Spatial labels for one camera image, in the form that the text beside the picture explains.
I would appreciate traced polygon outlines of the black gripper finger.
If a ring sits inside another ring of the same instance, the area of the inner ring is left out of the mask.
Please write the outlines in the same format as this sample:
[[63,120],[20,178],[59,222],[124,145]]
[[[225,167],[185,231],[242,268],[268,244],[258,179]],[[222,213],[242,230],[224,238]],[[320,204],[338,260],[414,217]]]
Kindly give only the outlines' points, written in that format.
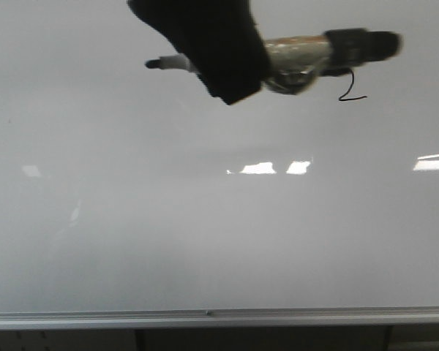
[[127,5],[186,56],[210,95],[227,105],[259,92],[271,72],[249,1],[128,1]]

